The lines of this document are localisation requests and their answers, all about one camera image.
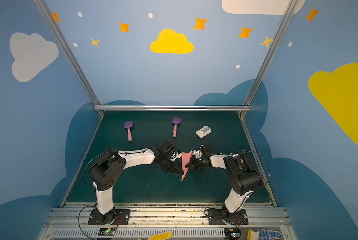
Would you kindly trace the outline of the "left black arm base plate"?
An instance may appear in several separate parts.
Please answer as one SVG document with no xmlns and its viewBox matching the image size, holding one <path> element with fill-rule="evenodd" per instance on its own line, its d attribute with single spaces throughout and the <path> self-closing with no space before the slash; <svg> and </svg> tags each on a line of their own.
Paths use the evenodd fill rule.
<svg viewBox="0 0 358 240">
<path fill-rule="evenodd" d="M 113 208 L 108 213 L 102 215 L 97 208 L 91 211 L 88 225 L 127 225 L 131 211 L 128 209 Z"/>
</svg>

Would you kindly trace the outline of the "pink square paper sheet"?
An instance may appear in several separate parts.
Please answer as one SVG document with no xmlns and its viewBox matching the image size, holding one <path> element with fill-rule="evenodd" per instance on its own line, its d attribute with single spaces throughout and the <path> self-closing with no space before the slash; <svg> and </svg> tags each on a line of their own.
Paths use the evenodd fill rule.
<svg viewBox="0 0 358 240">
<path fill-rule="evenodd" d="M 181 164 L 183 170 L 183 174 L 181 175 L 182 182 L 188 172 L 188 168 L 186 167 L 186 165 L 190 162 L 192 156 L 193 156 L 193 151 L 190 151 L 189 153 L 182 153 L 182 164 Z"/>
</svg>

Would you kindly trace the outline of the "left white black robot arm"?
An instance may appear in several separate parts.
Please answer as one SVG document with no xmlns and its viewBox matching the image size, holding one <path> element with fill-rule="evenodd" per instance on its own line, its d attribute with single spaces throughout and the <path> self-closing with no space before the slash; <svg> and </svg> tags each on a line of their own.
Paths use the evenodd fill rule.
<svg viewBox="0 0 358 240">
<path fill-rule="evenodd" d="M 131 211 L 116 209 L 113 201 L 113 187 L 122 172 L 131 167 L 159 164 L 167 173 L 182 175 L 181 151 L 169 141 L 157 148 L 135 151 L 118 151 L 110 148 L 101 154 L 90 168 L 89 173 L 96 191 L 96 204 L 90 213 L 88 225 L 127 225 Z"/>
</svg>

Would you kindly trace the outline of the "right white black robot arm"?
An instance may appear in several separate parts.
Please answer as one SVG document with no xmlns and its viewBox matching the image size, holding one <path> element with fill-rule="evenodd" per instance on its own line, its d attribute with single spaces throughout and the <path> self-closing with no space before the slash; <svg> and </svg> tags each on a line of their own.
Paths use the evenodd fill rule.
<svg viewBox="0 0 358 240">
<path fill-rule="evenodd" d="M 209 144 L 201 145 L 199 150 L 183 154 L 183 167 L 201 172 L 204 168 L 219 168 L 227 172 L 231 191 L 221 209 L 205 209 L 210 225 L 226 224 L 247 225 L 246 211 L 242 208 L 248 198 L 265 185 L 252 152 L 243 150 L 236 154 L 216 154 Z"/>
</svg>

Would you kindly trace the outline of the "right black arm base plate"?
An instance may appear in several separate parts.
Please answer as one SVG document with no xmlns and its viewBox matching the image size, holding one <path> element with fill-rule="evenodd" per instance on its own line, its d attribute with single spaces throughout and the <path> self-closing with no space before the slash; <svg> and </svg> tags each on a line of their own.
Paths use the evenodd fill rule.
<svg viewBox="0 0 358 240">
<path fill-rule="evenodd" d="M 229 213 L 228 210 L 207 208 L 204 214 L 210 225 L 248 225 L 248 217 L 245 210 Z"/>
</svg>

